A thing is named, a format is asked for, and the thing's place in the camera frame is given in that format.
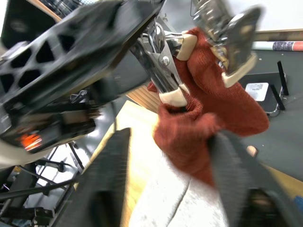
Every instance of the red knitted cloth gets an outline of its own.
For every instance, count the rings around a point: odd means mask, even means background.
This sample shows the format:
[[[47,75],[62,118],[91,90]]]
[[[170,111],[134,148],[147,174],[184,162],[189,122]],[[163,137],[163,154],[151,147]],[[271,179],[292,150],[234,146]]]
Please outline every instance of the red knitted cloth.
[[[191,93],[186,96],[187,112],[177,113],[175,107],[162,104],[154,140],[177,168],[213,185],[206,140],[222,127],[240,136],[258,134],[268,128],[269,121],[239,83],[225,88],[222,69],[204,35],[197,28],[189,33],[198,37],[190,59],[175,59]],[[157,91],[152,83],[148,89]]]

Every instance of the orange component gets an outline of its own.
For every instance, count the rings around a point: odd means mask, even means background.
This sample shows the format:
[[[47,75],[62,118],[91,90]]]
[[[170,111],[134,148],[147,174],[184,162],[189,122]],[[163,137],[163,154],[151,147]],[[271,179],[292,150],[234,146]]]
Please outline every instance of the orange component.
[[[39,135],[22,135],[21,136],[21,144],[23,145],[26,151],[37,148],[41,145],[42,139]]]

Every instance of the metal clamp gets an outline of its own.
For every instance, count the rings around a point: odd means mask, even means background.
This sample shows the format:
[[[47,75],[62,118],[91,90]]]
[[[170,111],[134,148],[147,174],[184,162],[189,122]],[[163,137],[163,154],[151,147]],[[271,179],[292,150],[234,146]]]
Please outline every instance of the metal clamp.
[[[225,69],[222,79],[231,87],[256,64],[251,51],[261,8],[254,7],[232,17],[221,0],[196,0],[195,24],[206,34],[214,55]]]
[[[137,40],[131,52],[150,75],[162,102],[178,107],[186,106],[182,90],[187,93],[189,90],[178,75],[162,26],[153,24]],[[146,45],[144,39],[148,39],[150,46]]]

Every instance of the gray cloth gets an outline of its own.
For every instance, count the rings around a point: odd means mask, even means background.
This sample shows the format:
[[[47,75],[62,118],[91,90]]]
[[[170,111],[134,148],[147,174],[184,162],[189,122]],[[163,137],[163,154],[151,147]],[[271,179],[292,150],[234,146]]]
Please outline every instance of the gray cloth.
[[[228,227],[228,223],[218,192],[177,170],[163,155],[129,227]]]

